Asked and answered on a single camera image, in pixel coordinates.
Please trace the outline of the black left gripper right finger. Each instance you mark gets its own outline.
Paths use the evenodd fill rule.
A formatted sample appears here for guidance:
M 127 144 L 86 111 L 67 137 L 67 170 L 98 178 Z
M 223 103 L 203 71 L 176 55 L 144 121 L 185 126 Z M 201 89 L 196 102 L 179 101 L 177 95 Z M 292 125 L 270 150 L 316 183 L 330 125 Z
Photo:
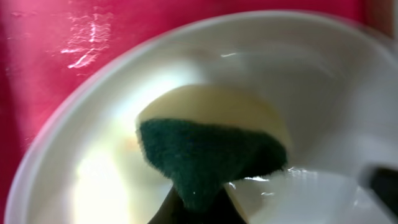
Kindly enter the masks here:
M 203 215 L 204 224 L 246 224 L 225 189 L 220 190 Z

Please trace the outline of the green and yellow sponge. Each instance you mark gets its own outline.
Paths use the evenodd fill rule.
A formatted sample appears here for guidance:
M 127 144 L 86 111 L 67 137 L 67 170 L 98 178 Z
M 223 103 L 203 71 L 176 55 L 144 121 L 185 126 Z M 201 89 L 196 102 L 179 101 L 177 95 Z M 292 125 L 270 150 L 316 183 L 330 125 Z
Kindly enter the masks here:
M 137 130 L 147 162 L 193 212 L 207 211 L 228 182 L 282 170 L 292 150 L 270 103 L 222 86 L 168 91 L 140 112 Z

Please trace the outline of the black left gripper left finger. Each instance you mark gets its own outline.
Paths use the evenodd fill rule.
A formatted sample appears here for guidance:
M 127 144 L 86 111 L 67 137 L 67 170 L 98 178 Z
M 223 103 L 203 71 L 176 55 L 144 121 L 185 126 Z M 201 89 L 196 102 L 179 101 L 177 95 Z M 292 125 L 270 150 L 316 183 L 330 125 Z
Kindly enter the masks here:
M 148 224 L 187 224 L 188 221 L 183 201 L 172 187 Z

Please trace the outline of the white plate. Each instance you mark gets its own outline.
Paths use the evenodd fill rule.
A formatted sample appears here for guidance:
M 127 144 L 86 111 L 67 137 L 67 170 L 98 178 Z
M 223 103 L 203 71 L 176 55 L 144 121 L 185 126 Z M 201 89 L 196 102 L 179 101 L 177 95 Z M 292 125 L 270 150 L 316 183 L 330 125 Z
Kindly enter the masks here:
M 338 19 L 292 11 L 215 17 L 127 51 L 47 121 L 14 178 L 6 223 L 147 223 L 171 188 L 135 120 L 165 92 L 219 84 L 277 108 L 286 172 L 228 184 L 249 223 L 395 223 L 365 188 L 397 168 L 397 55 Z

